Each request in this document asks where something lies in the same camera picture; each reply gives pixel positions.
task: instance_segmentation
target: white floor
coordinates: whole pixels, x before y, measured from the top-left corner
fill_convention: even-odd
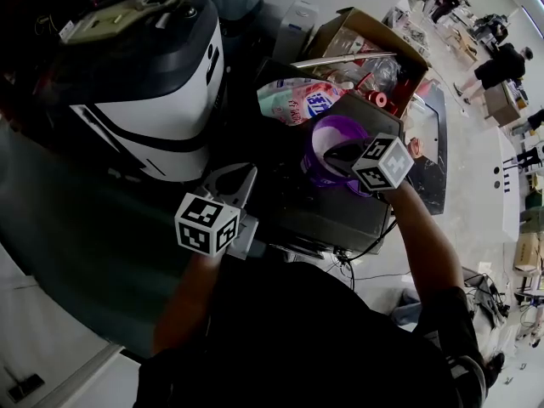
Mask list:
[[[501,292],[507,290],[511,298],[509,281],[514,277],[512,272],[515,243],[481,243],[478,237],[470,232],[467,225],[467,210],[470,195],[465,186],[464,170],[471,161],[468,157],[469,136],[479,133],[486,128],[496,126],[493,118],[485,120],[486,108],[482,102],[476,100],[472,105],[465,105],[455,94],[453,82],[463,82],[477,65],[489,57],[483,49],[479,49],[481,59],[474,65],[467,56],[460,56],[454,48],[446,46],[439,35],[440,30],[428,21],[421,20],[422,16],[415,14],[412,18],[423,30],[428,33],[431,58],[429,63],[433,67],[428,78],[435,78],[440,82],[445,93],[446,115],[448,125],[448,176],[445,200],[445,212],[434,217],[440,228],[445,232],[455,247],[463,266],[478,270],[480,262],[492,263],[491,278],[496,282]],[[519,141],[514,140],[514,146],[519,148]],[[520,178],[522,200],[528,192],[524,178]],[[330,274],[349,282],[340,270],[333,266],[331,261],[319,263]],[[386,238],[379,255],[367,255],[354,268],[356,278],[366,278],[376,275],[405,274],[410,269],[406,259],[403,241],[398,229],[394,229]],[[388,314],[398,302],[402,290],[413,286],[411,277],[387,276],[371,280],[358,280],[357,293],[365,302],[376,311]]]

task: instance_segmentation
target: metal rod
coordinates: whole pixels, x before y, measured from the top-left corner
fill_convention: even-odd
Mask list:
[[[327,65],[327,64],[340,64],[343,62],[353,62],[359,59],[379,59],[387,58],[389,56],[396,56],[396,53],[380,52],[380,53],[359,53],[359,54],[346,54],[344,56],[335,56],[330,58],[318,58],[303,60],[301,62],[295,62],[293,65],[295,68],[311,68],[313,66]]]

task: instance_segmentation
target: white table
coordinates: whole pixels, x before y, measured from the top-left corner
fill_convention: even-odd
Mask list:
[[[471,142],[469,228],[484,241],[518,241],[519,173],[517,168],[503,169],[516,151],[497,127],[474,135]]]

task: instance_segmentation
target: plastic bag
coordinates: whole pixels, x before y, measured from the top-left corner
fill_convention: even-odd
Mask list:
[[[263,115],[296,126],[329,109],[352,87],[312,78],[276,80],[257,91],[258,105]]]

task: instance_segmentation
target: cardboard box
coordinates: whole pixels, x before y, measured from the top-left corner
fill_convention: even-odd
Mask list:
[[[519,235],[513,267],[525,273],[541,270],[541,257],[544,256],[544,241],[537,233]]]
[[[316,33],[314,40],[309,45],[308,59],[325,56],[329,45],[341,27],[356,31],[383,51],[395,52],[397,61],[408,76],[405,83],[398,84],[397,95],[391,98],[399,108],[395,115],[401,118],[411,96],[416,92],[428,71],[427,62],[408,42],[363,11],[356,8],[346,8],[339,10],[338,13],[340,15],[337,18],[322,25]]]

